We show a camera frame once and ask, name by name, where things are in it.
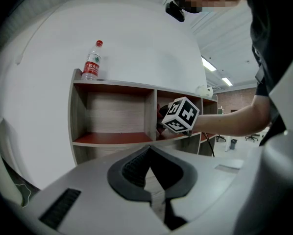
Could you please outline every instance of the brick wall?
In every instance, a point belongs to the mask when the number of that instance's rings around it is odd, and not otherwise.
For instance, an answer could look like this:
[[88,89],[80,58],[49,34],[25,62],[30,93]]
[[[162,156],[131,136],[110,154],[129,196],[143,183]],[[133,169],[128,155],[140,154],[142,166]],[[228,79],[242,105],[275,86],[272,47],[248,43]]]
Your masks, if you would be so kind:
[[222,106],[224,113],[230,110],[239,110],[252,103],[256,88],[237,90],[232,92],[217,93],[219,108]]

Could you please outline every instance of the person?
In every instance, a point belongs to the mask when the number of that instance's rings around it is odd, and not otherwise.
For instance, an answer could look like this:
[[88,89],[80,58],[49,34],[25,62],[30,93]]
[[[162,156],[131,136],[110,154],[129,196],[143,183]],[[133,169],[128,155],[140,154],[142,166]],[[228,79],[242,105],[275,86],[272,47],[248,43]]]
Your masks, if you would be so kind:
[[[175,0],[189,12],[195,7],[233,6],[239,1]],[[287,2],[291,3],[291,8],[288,8]],[[269,93],[293,60],[293,0],[247,0],[247,3],[252,12],[252,52],[259,64],[256,75],[258,86],[253,102],[226,115],[198,116],[193,129],[239,137],[260,132],[271,122],[271,128],[260,143],[263,145],[286,129]]]

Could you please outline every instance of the cube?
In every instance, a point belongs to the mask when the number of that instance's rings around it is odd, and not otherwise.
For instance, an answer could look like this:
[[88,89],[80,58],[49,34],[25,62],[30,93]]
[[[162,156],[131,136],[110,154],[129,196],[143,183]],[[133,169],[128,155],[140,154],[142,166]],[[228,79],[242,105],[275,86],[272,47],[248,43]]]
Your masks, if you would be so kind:
[[174,100],[162,124],[175,133],[192,130],[199,109],[186,97]]

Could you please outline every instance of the plastic bottle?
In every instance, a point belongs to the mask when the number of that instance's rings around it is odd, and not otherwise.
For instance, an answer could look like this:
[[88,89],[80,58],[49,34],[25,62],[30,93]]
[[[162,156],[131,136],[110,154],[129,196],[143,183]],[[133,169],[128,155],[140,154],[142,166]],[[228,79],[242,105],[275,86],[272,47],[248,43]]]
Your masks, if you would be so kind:
[[101,40],[98,40],[96,45],[91,49],[87,56],[87,61],[84,65],[82,80],[97,80],[98,69],[101,63],[100,49],[103,45]]

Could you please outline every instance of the ceiling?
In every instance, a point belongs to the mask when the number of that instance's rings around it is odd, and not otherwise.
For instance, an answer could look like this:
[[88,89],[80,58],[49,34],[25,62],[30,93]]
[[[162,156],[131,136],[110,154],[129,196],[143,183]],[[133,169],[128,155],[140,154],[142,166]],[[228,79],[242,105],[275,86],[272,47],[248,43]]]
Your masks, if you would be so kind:
[[[32,18],[68,0],[20,0],[0,29],[0,49],[8,39]],[[162,5],[171,0],[151,0]],[[207,69],[207,84],[214,92],[225,92],[256,86],[258,66],[251,51],[250,24],[252,15],[246,2],[233,8],[203,12],[185,12],[185,22],[194,34],[201,55],[217,70]],[[221,78],[227,77],[229,87]]]

